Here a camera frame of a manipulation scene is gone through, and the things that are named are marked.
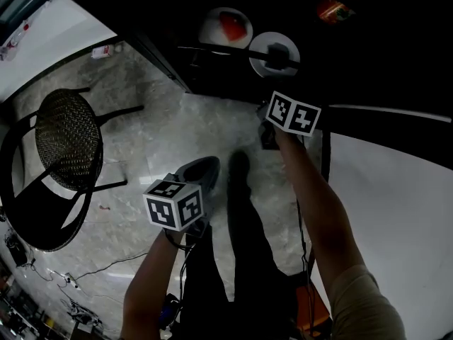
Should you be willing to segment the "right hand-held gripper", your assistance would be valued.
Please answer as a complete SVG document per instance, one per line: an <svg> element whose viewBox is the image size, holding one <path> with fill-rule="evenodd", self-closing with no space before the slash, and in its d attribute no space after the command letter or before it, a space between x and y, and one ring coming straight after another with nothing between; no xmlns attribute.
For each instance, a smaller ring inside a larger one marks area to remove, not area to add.
<svg viewBox="0 0 453 340"><path fill-rule="evenodd" d="M321 108L273 91L270 101L263 101L256 113L260 120L258 136L261 147L264 150L278 150L275 128L296 135L304 143L315 131Z"/></svg>

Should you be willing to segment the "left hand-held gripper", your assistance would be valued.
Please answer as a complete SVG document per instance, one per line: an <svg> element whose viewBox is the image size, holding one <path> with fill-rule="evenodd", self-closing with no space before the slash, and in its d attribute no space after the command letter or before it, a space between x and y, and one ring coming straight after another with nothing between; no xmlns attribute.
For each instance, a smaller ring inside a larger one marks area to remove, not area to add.
<svg viewBox="0 0 453 340"><path fill-rule="evenodd" d="M203 157L175 174L152 176L143 193L149 222L201 238L209 222L208 198L220 172L218 157Z"/></svg>

